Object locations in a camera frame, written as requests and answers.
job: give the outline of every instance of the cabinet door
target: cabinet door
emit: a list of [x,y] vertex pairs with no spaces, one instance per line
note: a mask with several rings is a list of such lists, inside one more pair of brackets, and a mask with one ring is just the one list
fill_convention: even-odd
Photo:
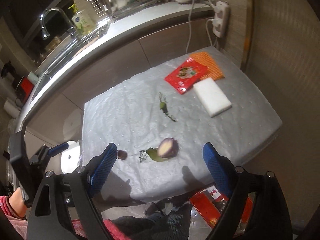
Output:
[[28,123],[28,127],[56,143],[81,140],[83,111],[64,95],[50,98]]
[[[210,46],[205,30],[207,19],[191,22],[191,41],[188,52]],[[154,67],[170,59],[180,57],[186,53],[189,38],[189,25],[182,23],[158,32],[149,34],[139,39],[139,42],[150,62]]]
[[27,156],[28,158],[31,158],[33,154],[37,152],[37,150],[42,146],[42,145],[47,145],[49,147],[54,147],[54,145],[45,142],[44,140],[41,140],[37,136],[33,135],[29,131],[26,131],[24,134],[24,141],[26,143],[26,149],[27,149]]
[[63,94],[79,108],[97,95],[150,68],[138,41],[96,61],[75,76]]

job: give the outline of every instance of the plastic sheet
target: plastic sheet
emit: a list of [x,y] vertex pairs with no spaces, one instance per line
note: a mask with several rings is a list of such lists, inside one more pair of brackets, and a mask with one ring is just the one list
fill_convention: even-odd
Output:
[[[164,81],[188,55],[137,74],[85,104],[84,165],[110,142],[128,153],[112,168],[101,191],[104,201],[129,205],[183,194],[213,182],[202,158],[205,143],[211,142],[234,165],[242,165],[275,137],[282,122],[259,89],[214,47],[199,51],[212,55],[225,75],[217,84],[232,107],[216,117],[209,117],[192,89],[180,95]],[[177,122],[159,108],[159,92]],[[156,148],[167,137],[179,143],[176,157],[140,163],[140,150]]]

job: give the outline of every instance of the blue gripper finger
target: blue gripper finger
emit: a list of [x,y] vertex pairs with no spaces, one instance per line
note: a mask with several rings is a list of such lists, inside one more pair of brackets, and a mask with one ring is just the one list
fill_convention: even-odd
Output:
[[107,148],[101,154],[101,160],[97,168],[91,173],[89,178],[89,196],[97,194],[102,189],[109,173],[117,160],[117,147],[113,143],[109,143]]
[[217,189],[230,198],[238,180],[234,165],[227,157],[220,156],[211,143],[203,146],[202,154]]
[[69,148],[69,144],[67,142],[61,143],[53,148],[51,148],[48,151],[48,155],[50,157],[54,157],[58,155],[59,153],[62,153],[63,151],[67,150]]

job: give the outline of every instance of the electrical outlet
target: electrical outlet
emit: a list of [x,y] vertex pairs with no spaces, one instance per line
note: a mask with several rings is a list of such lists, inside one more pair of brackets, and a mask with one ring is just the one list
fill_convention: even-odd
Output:
[[217,2],[215,7],[214,20],[212,21],[212,31],[218,38],[223,37],[230,14],[230,6],[227,2]]

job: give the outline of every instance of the red package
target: red package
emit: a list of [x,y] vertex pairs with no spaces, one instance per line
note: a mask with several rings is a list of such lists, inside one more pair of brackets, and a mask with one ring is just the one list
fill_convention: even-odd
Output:
[[182,95],[204,74],[206,74],[207,71],[208,68],[206,66],[201,65],[190,57],[167,75],[164,80],[172,85]]
[[[211,228],[214,228],[218,222],[228,200],[229,199],[221,194],[215,186],[206,188],[190,198],[190,202]],[[253,203],[248,197],[235,236],[243,234],[252,208]]]

